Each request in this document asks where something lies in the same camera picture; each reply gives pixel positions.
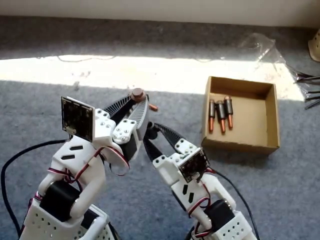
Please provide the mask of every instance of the copper-tipped battery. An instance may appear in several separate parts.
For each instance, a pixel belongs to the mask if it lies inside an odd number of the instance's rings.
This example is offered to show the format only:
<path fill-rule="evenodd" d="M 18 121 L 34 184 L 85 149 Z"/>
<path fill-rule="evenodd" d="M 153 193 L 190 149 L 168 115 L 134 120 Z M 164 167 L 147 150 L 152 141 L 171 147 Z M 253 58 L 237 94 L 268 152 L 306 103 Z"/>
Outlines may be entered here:
<path fill-rule="evenodd" d="M 214 121 L 216 117 L 215 101 L 213 99 L 209 102 L 209 132 L 214 131 Z"/>
<path fill-rule="evenodd" d="M 226 113 L 226 115 L 228 117 L 229 129 L 232 129 L 234 127 L 234 123 L 233 123 L 234 110 L 232 108 L 231 96 L 225 96 L 224 97 L 224 108 L 225 108 L 225 113 Z"/>
<path fill-rule="evenodd" d="M 221 132 L 224 134 L 226 132 L 226 112 L 225 112 L 225 105 L 223 101 L 217 101 L 215 103 L 215 107 L 216 107 L 216 113 L 218 116 L 218 120 L 220 123 L 220 127 L 221 127 Z"/>

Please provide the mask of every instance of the wall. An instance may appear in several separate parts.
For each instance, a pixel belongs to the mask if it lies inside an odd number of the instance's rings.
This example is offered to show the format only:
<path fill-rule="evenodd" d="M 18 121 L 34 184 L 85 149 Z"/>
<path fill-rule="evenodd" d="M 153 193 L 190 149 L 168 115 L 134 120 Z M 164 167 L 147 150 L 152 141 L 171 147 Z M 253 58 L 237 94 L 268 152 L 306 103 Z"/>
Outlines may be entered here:
<path fill-rule="evenodd" d="M 0 15 L 320 27 L 320 0 L 0 0 Z"/>

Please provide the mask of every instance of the cardboard box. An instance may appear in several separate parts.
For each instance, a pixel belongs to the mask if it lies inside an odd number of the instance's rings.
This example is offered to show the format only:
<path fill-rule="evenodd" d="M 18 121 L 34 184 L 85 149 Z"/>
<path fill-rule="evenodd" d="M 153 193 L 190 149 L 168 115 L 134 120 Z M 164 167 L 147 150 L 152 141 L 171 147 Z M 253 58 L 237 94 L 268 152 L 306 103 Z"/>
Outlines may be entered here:
<path fill-rule="evenodd" d="M 215 114 L 209 133 L 209 101 L 232 98 L 233 129 L 221 133 Z M 210 76 L 206 85 L 202 123 L 202 146 L 241 152 L 271 154 L 280 147 L 276 86 L 271 83 Z"/>

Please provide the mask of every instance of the circuit board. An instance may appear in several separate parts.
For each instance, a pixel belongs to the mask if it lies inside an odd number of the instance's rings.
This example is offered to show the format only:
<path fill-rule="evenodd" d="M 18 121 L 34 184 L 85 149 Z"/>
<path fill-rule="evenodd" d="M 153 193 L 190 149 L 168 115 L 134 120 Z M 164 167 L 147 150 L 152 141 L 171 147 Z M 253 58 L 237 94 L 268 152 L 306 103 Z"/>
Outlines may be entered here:
<path fill-rule="evenodd" d="M 193 176 L 203 174 L 207 167 L 209 167 L 209 161 L 202 150 L 200 150 L 190 156 L 189 159 L 186 159 L 186 161 L 179 166 L 179 170 L 185 181 L 189 183 L 192 181 Z"/>
<path fill-rule="evenodd" d="M 61 97 L 62 129 L 89 142 L 93 141 L 95 108 L 71 97 Z"/>

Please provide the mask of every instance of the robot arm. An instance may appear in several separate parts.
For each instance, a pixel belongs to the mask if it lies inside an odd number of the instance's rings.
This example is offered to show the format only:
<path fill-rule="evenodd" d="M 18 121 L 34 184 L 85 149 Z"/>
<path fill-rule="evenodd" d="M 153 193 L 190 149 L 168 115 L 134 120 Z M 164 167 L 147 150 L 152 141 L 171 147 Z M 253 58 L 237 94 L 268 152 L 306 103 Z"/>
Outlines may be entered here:
<path fill-rule="evenodd" d="M 191 239 L 256 240 L 247 220 L 236 210 L 236 202 L 212 174 L 202 148 L 164 125 L 149 126 L 143 140 L 148 157 L 183 210 L 197 220 Z M 174 148 L 174 154 L 165 156 L 150 141 L 158 132 Z M 219 200 L 211 204 L 212 194 Z"/>
<path fill-rule="evenodd" d="M 104 164 L 128 171 L 145 136 L 149 100 L 139 91 L 105 109 L 61 98 L 62 127 L 72 138 L 54 154 L 31 200 L 21 240 L 118 239 L 108 215 L 92 203 L 106 187 Z"/>

